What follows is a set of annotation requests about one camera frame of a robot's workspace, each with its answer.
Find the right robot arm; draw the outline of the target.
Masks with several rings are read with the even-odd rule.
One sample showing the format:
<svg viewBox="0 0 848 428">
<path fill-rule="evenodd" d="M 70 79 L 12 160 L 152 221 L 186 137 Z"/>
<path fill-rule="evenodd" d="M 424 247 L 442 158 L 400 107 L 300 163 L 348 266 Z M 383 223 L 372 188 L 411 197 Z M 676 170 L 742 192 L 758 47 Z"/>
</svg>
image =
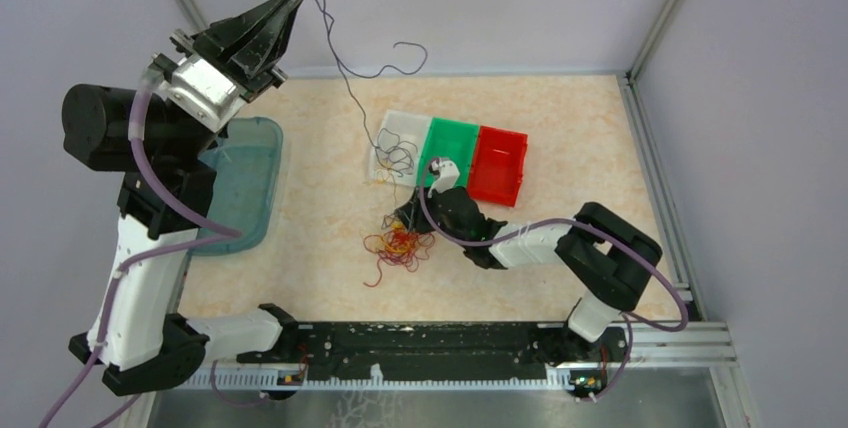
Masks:
<svg viewBox="0 0 848 428">
<path fill-rule="evenodd" d="M 663 255 L 653 238 L 598 202 L 585 203 L 572 223 L 521 225 L 485 216 L 459 187 L 412 195 L 394 214 L 409 231 L 456 242 L 482 269 L 567 267 L 586 289 L 563 333 L 564 349 L 576 360 L 590 359 L 609 324 L 637 307 Z"/>
</svg>

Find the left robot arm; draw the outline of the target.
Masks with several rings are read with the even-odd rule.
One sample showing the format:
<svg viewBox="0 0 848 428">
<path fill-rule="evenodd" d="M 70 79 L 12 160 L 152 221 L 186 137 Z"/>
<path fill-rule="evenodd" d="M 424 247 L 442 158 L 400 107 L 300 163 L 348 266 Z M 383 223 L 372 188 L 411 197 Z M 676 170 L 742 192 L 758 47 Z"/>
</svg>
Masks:
<svg viewBox="0 0 848 428">
<path fill-rule="evenodd" d="M 100 312 L 69 342 L 86 369 L 103 367 L 115 395 L 177 387 L 221 359 L 285 362 L 298 352 L 294 319 L 272 303 L 189 319 L 171 296 L 188 252 L 238 235 L 208 218 L 216 172 L 201 155 L 244 106 L 283 84 L 278 63 L 303 1 L 268 0 L 197 33 L 174 32 L 179 59 L 154 56 L 134 89 L 78 84 L 65 95 L 65 151 L 123 177 Z"/>
</svg>

